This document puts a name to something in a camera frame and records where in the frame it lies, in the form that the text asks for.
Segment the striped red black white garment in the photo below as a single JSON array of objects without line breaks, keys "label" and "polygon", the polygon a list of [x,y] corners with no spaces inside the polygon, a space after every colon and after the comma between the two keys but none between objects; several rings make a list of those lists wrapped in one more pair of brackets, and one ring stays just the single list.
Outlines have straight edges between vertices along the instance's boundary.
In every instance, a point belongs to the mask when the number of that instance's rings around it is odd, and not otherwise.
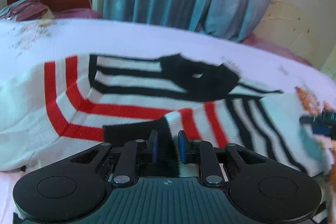
[{"label": "striped red black white garment", "polygon": [[310,176],[332,159],[299,100],[225,65],[180,55],[158,59],[79,55],[49,61],[1,83],[1,170],[36,169],[102,142],[118,147],[159,136],[158,162],[185,175],[179,131],[223,148],[236,143]]}]

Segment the purple pillow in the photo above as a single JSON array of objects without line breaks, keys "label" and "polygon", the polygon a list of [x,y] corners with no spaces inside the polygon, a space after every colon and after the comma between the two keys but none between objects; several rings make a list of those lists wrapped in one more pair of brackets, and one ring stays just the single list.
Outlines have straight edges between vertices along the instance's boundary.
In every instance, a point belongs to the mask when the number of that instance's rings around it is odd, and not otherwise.
[{"label": "purple pillow", "polygon": [[1,19],[17,22],[54,17],[50,8],[39,0],[19,0],[1,9]]}]

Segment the pink blanket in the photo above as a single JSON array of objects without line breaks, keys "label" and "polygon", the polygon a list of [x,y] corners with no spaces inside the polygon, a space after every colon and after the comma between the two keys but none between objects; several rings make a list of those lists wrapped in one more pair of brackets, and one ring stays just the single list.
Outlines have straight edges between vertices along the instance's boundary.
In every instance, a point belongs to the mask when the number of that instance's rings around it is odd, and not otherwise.
[{"label": "pink blanket", "polygon": [[309,67],[313,66],[309,61],[291,52],[288,48],[284,48],[272,42],[263,40],[262,38],[256,36],[254,33],[248,35],[244,40],[241,41],[241,43],[250,47],[273,53],[275,55],[285,57],[287,59],[297,61]]}]

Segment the floral white bed sheet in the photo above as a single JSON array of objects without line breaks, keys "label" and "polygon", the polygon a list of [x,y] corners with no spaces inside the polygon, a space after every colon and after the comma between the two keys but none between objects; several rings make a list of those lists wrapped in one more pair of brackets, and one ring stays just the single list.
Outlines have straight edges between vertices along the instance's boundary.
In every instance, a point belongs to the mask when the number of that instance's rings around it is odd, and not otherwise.
[{"label": "floral white bed sheet", "polygon": [[[335,112],[335,83],[313,67],[263,50],[172,28],[95,19],[1,21],[1,83],[79,55],[158,59],[180,55],[225,65],[240,77],[299,95],[304,114]],[[335,139],[314,134],[331,154],[310,176],[236,143],[214,147],[223,186],[203,186],[198,167],[169,176],[157,161],[137,182],[112,185],[122,146],[102,142],[49,165],[1,170],[1,223],[335,223]]]}]

